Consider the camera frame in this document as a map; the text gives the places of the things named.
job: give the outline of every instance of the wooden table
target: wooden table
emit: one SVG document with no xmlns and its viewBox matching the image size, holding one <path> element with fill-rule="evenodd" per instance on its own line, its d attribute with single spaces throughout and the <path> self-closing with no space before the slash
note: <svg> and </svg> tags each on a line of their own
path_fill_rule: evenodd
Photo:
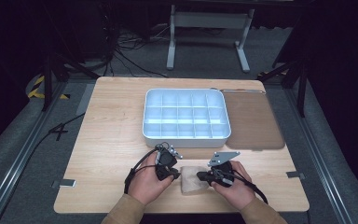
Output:
<svg viewBox="0 0 358 224">
<path fill-rule="evenodd" d="M 217 88 L 264 91 L 255 80 L 100 77 L 91 96 L 64 179 L 74 188 L 60 188 L 57 213 L 108 213 L 123 194 L 129 170 L 150 147 L 142 134 L 145 94 L 153 88 Z M 177 148 L 184 156 L 175 165 L 206 166 L 222 148 Z M 266 194 L 269 204 L 281 212 L 304 212 L 310 207 L 287 146 L 274 150 L 240 150 L 240 161 L 253 182 Z M 146 207 L 146 213 L 235 212 L 212 188 L 199 195 L 184 196 L 180 178 Z"/>
</svg>

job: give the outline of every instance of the compartment organizer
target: compartment organizer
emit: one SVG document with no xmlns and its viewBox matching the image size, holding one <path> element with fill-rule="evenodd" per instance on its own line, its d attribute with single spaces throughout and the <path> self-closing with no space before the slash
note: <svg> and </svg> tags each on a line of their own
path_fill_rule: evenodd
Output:
<svg viewBox="0 0 358 224">
<path fill-rule="evenodd" d="M 214 89 L 149 90 L 143 133 L 149 147 L 222 147 L 231 134 L 224 96 Z"/>
</svg>

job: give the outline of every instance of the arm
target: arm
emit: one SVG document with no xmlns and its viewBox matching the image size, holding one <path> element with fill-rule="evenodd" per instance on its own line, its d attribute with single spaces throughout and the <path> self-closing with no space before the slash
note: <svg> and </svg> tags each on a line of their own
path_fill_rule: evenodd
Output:
<svg viewBox="0 0 358 224">
<path fill-rule="evenodd" d="M 115 207 L 103 219 L 103 224 L 139 223 L 144 215 L 145 207 L 155 201 L 173 182 L 173 176 L 162 181 L 157 179 L 154 167 L 156 156 L 157 153 L 153 153 L 142 162 L 139 171 L 130 183 L 129 194 L 123 194 Z"/>
<path fill-rule="evenodd" d="M 252 178 L 246 173 L 245 168 L 238 161 L 231 161 L 232 169 L 243 175 L 248 181 Z M 247 224 L 284 224 L 286 221 L 269 205 L 255 197 L 252 189 L 235 179 L 234 184 L 225 188 L 213 182 L 212 187 L 226 200 L 241 212 L 243 220 Z"/>
</svg>

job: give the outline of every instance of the hand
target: hand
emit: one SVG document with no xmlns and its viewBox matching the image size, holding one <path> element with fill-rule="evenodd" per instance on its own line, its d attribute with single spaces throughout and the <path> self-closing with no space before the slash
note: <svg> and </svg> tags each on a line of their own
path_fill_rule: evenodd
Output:
<svg viewBox="0 0 358 224">
<path fill-rule="evenodd" d="M 157 197 L 173 182 L 173 175 L 159 181 L 156 176 L 156 167 L 142 167 L 156 165 L 157 153 L 152 153 L 144 160 L 133 180 L 130 183 L 129 195 L 144 205 L 155 201 Z"/>
<path fill-rule="evenodd" d="M 249 182 L 252 182 L 252 178 L 246 173 L 245 168 L 243 168 L 239 161 L 231 161 L 231 165 L 233 170 L 240 173 Z M 212 182 L 211 185 L 216 192 L 225 197 L 238 210 L 244 208 L 255 198 L 255 192 L 238 179 L 234 179 L 234 184 L 229 188 L 225 188 L 216 182 Z"/>
</svg>

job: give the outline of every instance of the beige sleeve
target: beige sleeve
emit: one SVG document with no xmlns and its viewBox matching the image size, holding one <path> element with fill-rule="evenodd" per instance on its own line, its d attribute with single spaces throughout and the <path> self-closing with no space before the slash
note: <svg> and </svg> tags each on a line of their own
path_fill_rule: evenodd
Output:
<svg viewBox="0 0 358 224">
<path fill-rule="evenodd" d="M 144 211 L 144 204 L 128 194 L 123 194 L 103 219 L 102 224 L 138 224 L 144 215 Z"/>
<path fill-rule="evenodd" d="M 254 198 L 240 212 L 246 224 L 287 224 L 279 213 L 258 198 Z"/>
</svg>

